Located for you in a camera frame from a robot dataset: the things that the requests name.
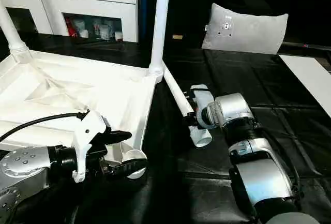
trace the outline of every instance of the black cylinder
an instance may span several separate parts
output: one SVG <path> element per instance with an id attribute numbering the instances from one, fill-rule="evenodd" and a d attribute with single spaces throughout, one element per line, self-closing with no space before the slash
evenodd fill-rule
<path id="1" fill-rule="evenodd" d="M 243 141 L 262 138 L 261 132 L 257 129 L 257 123 L 253 118 L 242 117 L 229 121 L 223 132 L 228 146 Z"/>

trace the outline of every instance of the black cable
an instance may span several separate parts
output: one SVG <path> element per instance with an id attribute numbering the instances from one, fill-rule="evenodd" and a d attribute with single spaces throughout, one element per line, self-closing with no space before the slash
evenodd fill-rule
<path id="1" fill-rule="evenodd" d="M 46 122 L 46 121 L 50 121 L 50 120 L 54 120 L 54 119 L 67 118 L 67 117 L 77 117 L 80 120 L 82 120 L 82 119 L 84 119 L 84 117 L 86 116 L 87 113 L 88 113 L 88 111 L 86 113 L 57 114 L 57 115 L 51 115 L 51 116 L 43 117 L 43 118 L 40 118 L 40 119 L 36 119 L 36 120 L 30 121 L 30 122 L 27 122 L 27 123 L 23 123 L 22 125 L 19 125 L 19 126 L 13 128 L 12 130 L 9 130 L 5 134 L 3 134 L 0 137 L 0 142 L 5 140 L 8 136 L 12 135 L 14 132 L 17 132 L 17 131 L 25 128 L 25 127 L 28 127 L 28 126 L 32 126 L 32 125 L 40 123 L 40 122 Z"/>

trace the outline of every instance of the dark background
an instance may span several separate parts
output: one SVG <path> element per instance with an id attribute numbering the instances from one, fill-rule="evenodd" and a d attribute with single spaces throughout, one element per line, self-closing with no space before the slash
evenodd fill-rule
<path id="1" fill-rule="evenodd" d="M 288 13 L 286 42 L 318 44 L 331 47 L 331 0 L 169 0 L 166 44 L 173 34 L 188 48 L 201 47 L 204 28 L 209 21 L 212 3 L 238 13 L 276 16 Z M 156 0 L 146 1 L 146 26 L 154 26 Z M 146 29 L 151 42 L 153 28 Z"/>

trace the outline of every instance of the small sticker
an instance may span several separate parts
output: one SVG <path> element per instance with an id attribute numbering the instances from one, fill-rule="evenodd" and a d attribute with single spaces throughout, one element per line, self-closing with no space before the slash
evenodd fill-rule
<path id="1" fill-rule="evenodd" d="M 172 39 L 183 39 L 183 36 L 181 34 L 173 34 Z"/>

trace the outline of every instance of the silver robot arm segment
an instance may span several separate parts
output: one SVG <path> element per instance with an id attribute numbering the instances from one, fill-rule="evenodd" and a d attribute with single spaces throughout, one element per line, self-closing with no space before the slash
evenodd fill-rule
<path id="1" fill-rule="evenodd" d="M 205 85 L 191 87 L 202 128 L 220 127 L 233 168 L 231 187 L 238 207 L 261 223 L 318 223 L 300 213 L 297 189 L 272 149 L 267 135 L 239 93 L 217 97 Z"/>

